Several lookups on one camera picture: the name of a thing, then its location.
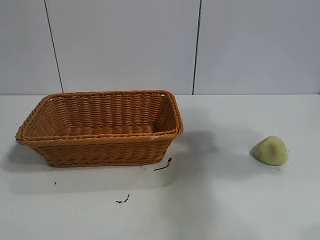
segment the debris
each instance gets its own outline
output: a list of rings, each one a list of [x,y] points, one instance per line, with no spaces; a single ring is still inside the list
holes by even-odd
[[[158,170],[162,170],[162,169],[165,169],[165,168],[169,167],[169,166],[170,166],[170,163],[171,163],[171,160],[172,160],[172,157],[170,157],[170,158],[168,159],[168,163],[166,164],[166,166],[161,167],[161,168],[157,168],[157,169],[153,169],[153,171],[158,171]]]
[[[124,203],[126,203],[127,201],[128,201],[128,199],[129,199],[129,197],[130,197],[130,194],[128,194],[128,196],[126,197],[126,200],[124,200],[124,201],[116,201],[116,203],[118,203],[118,204],[124,204]]]

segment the small yellow object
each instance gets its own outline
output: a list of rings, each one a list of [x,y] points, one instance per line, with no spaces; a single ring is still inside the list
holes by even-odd
[[[277,136],[269,136],[254,147],[254,155],[263,163],[280,166],[287,162],[286,144]]]

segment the woven basket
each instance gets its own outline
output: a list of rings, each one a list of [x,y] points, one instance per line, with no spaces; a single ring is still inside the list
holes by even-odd
[[[53,167],[147,165],[182,132],[170,92],[74,92],[42,99],[15,138]]]

